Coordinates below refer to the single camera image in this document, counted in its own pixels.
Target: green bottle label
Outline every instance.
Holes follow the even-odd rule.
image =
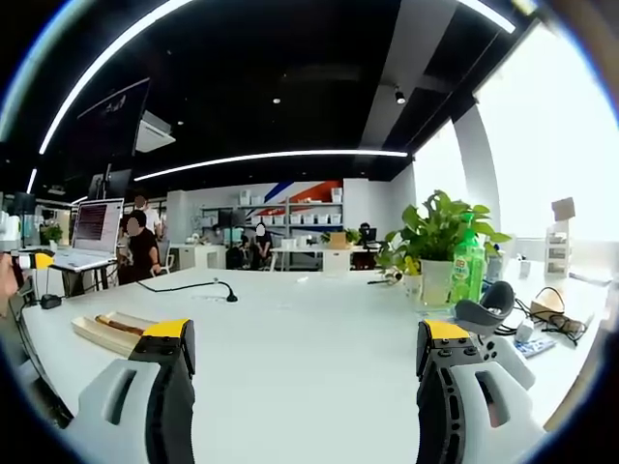
[[[456,280],[466,280],[470,274],[466,258],[457,256],[454,261],[454,278]]]

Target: window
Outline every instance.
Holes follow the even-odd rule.
[[[445,191],[453,200],[467,200],[464,167],[451,119],[417,151],[413,171],[418,207],[436,189]]]
[[[564,35],[537,25],[476,94],[506,233],[541,238],[552,201],[574,198],[576,238],[619,236],[619,131],[596,77]]]

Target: white cabinet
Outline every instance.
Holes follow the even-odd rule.
[[[350,271],[349,249],[325,249],[322,252],[322,271],[329,275],[340,275]]]
[[[225,269],[225,246],[178,245],[179,268]]]

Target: ceiling light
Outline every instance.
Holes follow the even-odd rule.
[[[81,198],[77,198],[72,205],[76,205],[77,203],[79,203],[80,201],[84,201],[86,198],[88,198],[88,196],[82,196]]]
[[[510,34],[512,34],[516,29],[516,27],[510,21],[508,21],[502,15],[497,13],[495,10],[490,8],[488,5],[483,4],[479,0],[457,0],[457,1],[460,2],[462,5],[466,5],[468,8],[475,10],[480,15],[487,17],[490,21],[499,25],[500,27],[505,29]]]
[[[37,168],[35,167],[30,174],[30,181],[28,182],[28,188],[26,189],[26,193],[30,194],[30,190],[32,190],[32,185],[35,183],[35,177],[37,177]]]
[[[51,126],[49,126],[49,129],[47,130],[47,134],[45,135],[41,148],[39,149],[39,153],[41,155],[45,153],[45,150],[47,150],[51,137],[53,137],[54,133],[58,129],[58,126],[60,125],[60,122],[67,114],[67,111],[69,111],[71,105],[77,99],[77,96],[81,93],[84,87],[86,87],[86,84],[90,82],[93,76],[103,67],[103,65],[107,63],[107,61],[114,56],[118,50],[125,46],[131,39],[137,36],[144,29],[152,26],[162,17],[169,15],[173,11],[187,5],[191,1],[192,0],[168,0],[123,32],[108,48],[103,51],[101,55],[99,55],[99,57],[93,62],[92,65],[90,65],[86,72],[81,75],[71,92],[67,95],[67,98],[60,106],[58,113],[51,122]]]
[[[187,169],[195,169],[196,167],[213,166],[215,164],[225,164],[228,162],[248,161],[248,160],[264,160],[266,158],[285,158],[285,157],[307,157],[307,156],[342,156],[352,155],[358,157],[397,157],[404,158],[407,156],[405,152],[384,152],[381,150],[306,150],[296,152],[278,152],[278,153],[261,153],[259,155],[243,155],[241,157],[231,157],[222,159],[212,159],[209,161],[197,162],[195,164],[187,164],[185,166],[172,167],[164,171],[153,172],[145,176],[136,177],[133,179],[136,182],[153,177],[172,174],[173,172],[185,171]]]
[[[404,97],[404,94],[398,90],[396,92],[396,103],[397,104],[405,104],[406,103],[406,98]]]

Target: laptop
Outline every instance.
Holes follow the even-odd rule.
[[[122,198],[81,202],[72,246],[58,249],[54,267],[78,273],[114,262],[122,215]]]

